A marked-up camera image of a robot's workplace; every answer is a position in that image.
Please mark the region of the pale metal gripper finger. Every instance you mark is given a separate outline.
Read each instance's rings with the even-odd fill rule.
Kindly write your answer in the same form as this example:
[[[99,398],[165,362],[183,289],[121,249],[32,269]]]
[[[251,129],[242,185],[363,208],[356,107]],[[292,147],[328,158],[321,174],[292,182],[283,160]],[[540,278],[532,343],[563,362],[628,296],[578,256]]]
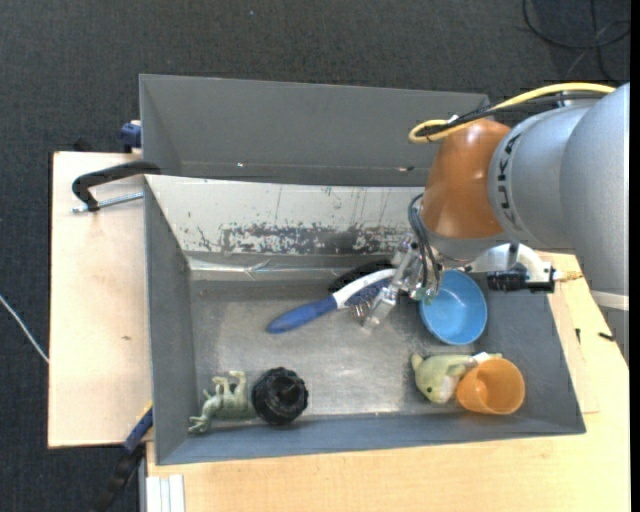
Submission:
[[[358,320],[362,320],[364,316],[365,303],[374,298],[381,288],[367,289],[357,292],[349,302],[349,310],[351,314]]]
[[[398,292],[393,287],[383,287],[377,295],[365,303],[361,325],[366,329],[380,326],[397,304]]]

